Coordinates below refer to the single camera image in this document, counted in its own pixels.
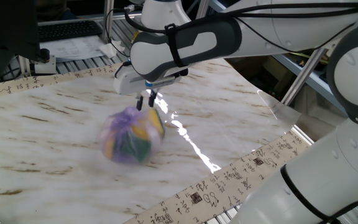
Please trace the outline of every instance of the plastic bag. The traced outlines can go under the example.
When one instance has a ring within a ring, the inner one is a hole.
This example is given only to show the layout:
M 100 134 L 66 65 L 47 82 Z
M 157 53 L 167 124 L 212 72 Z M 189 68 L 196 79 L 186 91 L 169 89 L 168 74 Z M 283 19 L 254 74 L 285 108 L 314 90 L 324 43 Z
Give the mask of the plastic bag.
M 129 107 L 106 120 L 100 134 L 101 150 L 114 162 L 140 164 L 160 150 L 164 135 L 156 109 Z

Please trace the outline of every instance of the yellow object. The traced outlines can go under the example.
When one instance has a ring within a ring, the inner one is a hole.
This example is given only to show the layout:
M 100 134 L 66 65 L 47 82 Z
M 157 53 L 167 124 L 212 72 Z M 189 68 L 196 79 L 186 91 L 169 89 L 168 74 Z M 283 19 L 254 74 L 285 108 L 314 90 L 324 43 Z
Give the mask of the yellow object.
M 106 141 L 104 156 L 107 158 L 112 158 L 112 152 L 114 150 L 114 135 L 112 134 L 109 139 Z
M 162 123 L 160 120 L 160 116 L 158 115 L 158 112 L 156 109 L 149 110 L 148 121 L 146 121 L 146 120 L 139 121 L 139 123 L 141 123 L 141 124 L 144 124 L 145 122 L 150 122 L 151 125 L 157 129 L 158 133 L 161 136 L 163 136 L 165 134 L 164 128 L 162 127 Z M 149 135 L 147 134 L 147 131 L 144 128 L 142 128 L 141 126 L 134 126 L 134 125 L 132 125 L 131 127 L 132 127 L 132 131 L 136 137 L 141 138 L 143 140 L 149 140 Z

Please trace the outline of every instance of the metal frame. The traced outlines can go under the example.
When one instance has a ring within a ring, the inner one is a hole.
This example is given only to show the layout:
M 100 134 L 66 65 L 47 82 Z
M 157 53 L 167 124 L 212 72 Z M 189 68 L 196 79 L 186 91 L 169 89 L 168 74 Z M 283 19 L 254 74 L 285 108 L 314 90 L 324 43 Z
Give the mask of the metal frame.
M 103 22 L 103 33 L 102 33 L 102 41 L 107 44 L 109 42 L 109 37 L 107 35 L 107 31 L 105 28 L 104 23 L 107 22 L 107 29 L 109 31 L 109 34 L 111 34 L 112 32 L 112 15 L 114 14 L 114 12 L 110 13 L 111 19 L 106 19 L 108 13 L 114 9 L 114 0 L 104 0 L 104 22 Z
M 197 11 L 196 19 L 205 17 L 206 12 L 208 11 L 208 7 L 209 7 L 209 0 L 201 0 L 200 6 Z
M 317 49 L 312 54 L 301 72 L 299 73 L 296 80 L 293 82 L 290 89 L 287 91 L 283 100 L 281 101 L 284 105 L 289 105 L 296 95 L 299 93 L 303 84 L 305 84 L 306 80 L 309 78 L 310 74 L 313 72 L 314 68 L 320 61 L 321 57 L 327 52 L 327 49 Z
M 272 57 L 284 65 L 287 69 L 293 72 L 295 75 L 299 75 L 302 71 L 302 68 L 295 63 L 292 59 L 288 58 L 286 55 L 272 55 Z M 332 103 L 336 108 L 341 110 L 343 113 L 346 113 L 345 109 L 342 105 L 338 102 L 338 100 L 334 97 L 331 89 L 329 88 L 328 84 L 322 79 L 320 79 L 321 74 L 312 71 L 309 77 L 306 79 L 306 83 L 316 90 L 320 95 L 326 98 L 330 103 Z

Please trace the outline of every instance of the table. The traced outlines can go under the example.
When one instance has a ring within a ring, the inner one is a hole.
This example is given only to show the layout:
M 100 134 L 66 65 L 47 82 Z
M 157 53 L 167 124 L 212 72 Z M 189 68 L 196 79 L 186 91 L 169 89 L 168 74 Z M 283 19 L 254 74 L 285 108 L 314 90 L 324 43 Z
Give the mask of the table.
M 156 99 L 167 130 L 143 166 L 103 157 L 98 134 L 135 105 L 113 74 L 0 96 L 0 222 L 122 223 L 285 134 L 299 113 L 223 59 L 194 65 Z

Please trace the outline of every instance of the keyboard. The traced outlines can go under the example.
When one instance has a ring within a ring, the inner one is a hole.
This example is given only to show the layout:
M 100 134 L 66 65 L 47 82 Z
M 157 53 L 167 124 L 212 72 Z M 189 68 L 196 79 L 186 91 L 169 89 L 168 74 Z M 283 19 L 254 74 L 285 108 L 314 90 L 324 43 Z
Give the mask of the keyboard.
M 38 26 L 40 42 L 99 35 L 102 29 L 95 21 L 78 21 Z

